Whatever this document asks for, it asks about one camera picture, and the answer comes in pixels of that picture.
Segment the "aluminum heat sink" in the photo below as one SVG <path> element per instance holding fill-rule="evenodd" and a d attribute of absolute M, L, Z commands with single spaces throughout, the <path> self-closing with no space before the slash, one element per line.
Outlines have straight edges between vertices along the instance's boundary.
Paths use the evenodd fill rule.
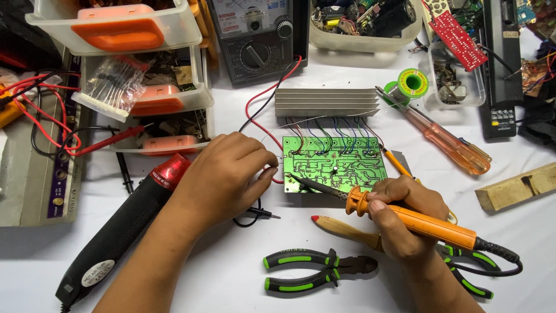
<path fill-rule="evenodd" d="M 276 116 L 373 116 L 376 89 L 276 89 Z"/>

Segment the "solder wire spool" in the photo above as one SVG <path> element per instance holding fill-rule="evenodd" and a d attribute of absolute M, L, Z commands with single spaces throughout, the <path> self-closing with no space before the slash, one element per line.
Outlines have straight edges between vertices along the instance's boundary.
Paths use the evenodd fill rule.
<path fill-rule="evenodd" d="M 384 90 L 398 103 L 407 106 L 411 99 L 421 98 L 429 89 L 429 80 L 418 69 L 406 69 L 400 73 L 397 81 L 386 84 Z M 396 109 L 399 107 L 388 99 L 386 103 Z"/>

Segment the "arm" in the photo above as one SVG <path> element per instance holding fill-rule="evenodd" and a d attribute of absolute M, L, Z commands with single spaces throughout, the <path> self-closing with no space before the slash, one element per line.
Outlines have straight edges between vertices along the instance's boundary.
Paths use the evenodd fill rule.
<path fill-rule="evenodd" d="M 448 207 L 438 192 L 403 175 L 375 184 L 367 200 L 369 217 L 379 229 L 384 251 L 400 263 L 420 313 L 484 313 L 436 252 L 438 241 L 408 231 L 386 205 L 403 201 L 402 206 L 445 221 Z"/>
<path fill-rule="evenodd" d="M 265 165 L 259 178 L 250 179 Z M 197 240 L 241 214 L 270 186 L 278 161 L 259 141 L 220 135 L 195 159 L 94 313 L 169 312 Z"/>

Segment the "wooden block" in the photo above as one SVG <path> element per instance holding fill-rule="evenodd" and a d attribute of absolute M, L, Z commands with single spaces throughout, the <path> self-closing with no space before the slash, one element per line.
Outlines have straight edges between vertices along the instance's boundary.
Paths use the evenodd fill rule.
<path fill-rule="evenodd" d="M 556 162 L 475 190 L 484 210 L 498 211 L 556 189 Z"/>

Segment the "pliers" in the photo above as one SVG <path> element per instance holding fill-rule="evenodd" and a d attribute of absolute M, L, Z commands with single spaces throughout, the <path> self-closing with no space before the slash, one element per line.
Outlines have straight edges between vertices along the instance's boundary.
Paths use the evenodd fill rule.
<path fill-rule="evenodd" d="M 450 261 L 454 261 L 454 262 L 463 261 L 463 260 L 468 262 L 472 261 L 473 263 L 476 263 L 477 265 L 479 265 L 480 267 L 484 268 L 487 271 L 496 271 L 496 272 L 500 271 L 500 267 L 497 266 L 496 263 L 494 263 L 494 261 L 491 258 L 489 258 L 488 256 L 486 256 L 480 251 L 461 250 L 456 247 L 452 247 L 448 244 L 436 245 L 436 251 L 438 251 L 438 253 L 444 259 L 444 262 L 446 263 Z M 492 299 L 494 297 L 494 293 L 492 291 L 485 288 L 477 287 L 471 284 L 469 281 L 467 281 L 457 268 L 451 267 L 450 270 L 452 271 L 452 274 L 455 276 L 455 278 L 459 281 L 459 283 L 470 294 L 485 299 Z"/>
<path fill-rule="evenodd" d="M 299 292 L 315 289 L 328 282 L 338 287 L 340 274 L 367 274 L 378 267 L 378 262 L 368 256 L 340 258 L 334 249 L 328 254 L 309 249 L 287 249 L 262 259 L 265 267 L 272 268 L 292 262 L 311 262 L 325 265 L 322 271 L 303 278 L 280 279 L 267 277 L 265 290 L 277 292 Z"/>

